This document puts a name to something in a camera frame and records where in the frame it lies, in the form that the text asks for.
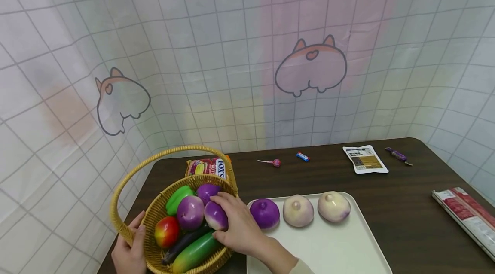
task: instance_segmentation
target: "human hand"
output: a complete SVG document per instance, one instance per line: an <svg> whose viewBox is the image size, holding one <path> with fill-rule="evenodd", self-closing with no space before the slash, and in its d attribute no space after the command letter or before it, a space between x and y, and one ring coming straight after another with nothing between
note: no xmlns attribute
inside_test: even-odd
<svg viewBox="0 0 495 274"><path fill-rule="evenodd" d="M214 238L238 253L256 255L268 237L261 232L244 202L225 192L210 199L222 207L229 219L228 231L215 231Z"/></svg>
<svg viewBox="0 0 495 274"><path fill-rule="evenodd" d="M132 247L120 235L112 251L112 260L117 274L146 274L146 259L144 258L144 235L146 228L141 225L144 211L137 215L129 224L134 235Z"/></svg>

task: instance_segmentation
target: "small candy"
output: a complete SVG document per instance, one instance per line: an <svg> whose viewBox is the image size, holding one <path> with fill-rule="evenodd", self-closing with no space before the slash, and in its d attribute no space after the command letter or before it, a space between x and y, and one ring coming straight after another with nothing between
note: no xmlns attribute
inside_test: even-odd
<svg viewBox="0 0 495 274"><path fill-rule="evenodd" d="M403 161L406 165L412 166L412 164L407 162L407 157L403 154L399 153L397 150L393 150L390 147L385 148L386 151L390 152L390 154L396 157L398 160Z"/></svg>
<svg viewBox="0 0 495 274"><path fill-rule="evenodd" d="M281 161L280 159L276 159L274 161L265 161L265 160L258 160L259 162L264 162L264 163L271 163L273 164L274 167L280 167Z"/></svg>
<svg viewBox="0 0 495 274"><path fill-rule="evenodd" d="M300 159L302 159L302 160L304 160L306 162L308 162L310 160L310 158L308 156L304 155L301 152L297 152L296 157L299 157Z"/></svg>

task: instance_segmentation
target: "person's left hand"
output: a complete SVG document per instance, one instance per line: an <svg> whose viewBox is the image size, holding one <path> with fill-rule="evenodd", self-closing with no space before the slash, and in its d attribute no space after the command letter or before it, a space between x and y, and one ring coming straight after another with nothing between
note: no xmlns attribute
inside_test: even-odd
<svg viewBox="0 0 495 274"><path fill-rule="evenodd" d="M134 235L132 247L120 235L112 251L112 260L117 274L146 274L146 259L144 258L144 235L146 228L141 225L144 211L137 215L129 227Z"/></svg>

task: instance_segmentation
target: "shower curtain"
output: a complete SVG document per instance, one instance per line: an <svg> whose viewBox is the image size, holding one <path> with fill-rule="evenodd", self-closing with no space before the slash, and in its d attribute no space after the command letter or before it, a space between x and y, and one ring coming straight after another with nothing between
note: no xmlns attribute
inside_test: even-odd
<svg viewBox="0 0 495 274"><path fill-rule="evenodd" d="M413 137L494 203L494 10L0 0L0 273L96 273L116 236L117 183L184 144L232 153ZM124 188L121 217L149 171Z"/></svg>

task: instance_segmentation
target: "cartoon cat print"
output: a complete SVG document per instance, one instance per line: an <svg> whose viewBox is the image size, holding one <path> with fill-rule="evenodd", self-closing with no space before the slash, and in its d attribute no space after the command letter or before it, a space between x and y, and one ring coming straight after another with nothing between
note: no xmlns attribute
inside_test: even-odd
<svg viewBox="0 0 495 274"><path fill-rule="evenodd" d="M309 88L323 93L340 84L347 73L344 53L335 47L335 40L329 34L323 43L306 46L299 39L292 53L287 56L275 72L277 87L294 97Z"/></svg>
<svg viewBox="0 0 495 274"><path fill-rule="evenodd" d="M150 107L151 96L139 83L126 78L120 70L112 68L110 77L100 82L95 78L100 92L97 104L98 121L108 135L124 133L124 120L140 118Z"/></svg>

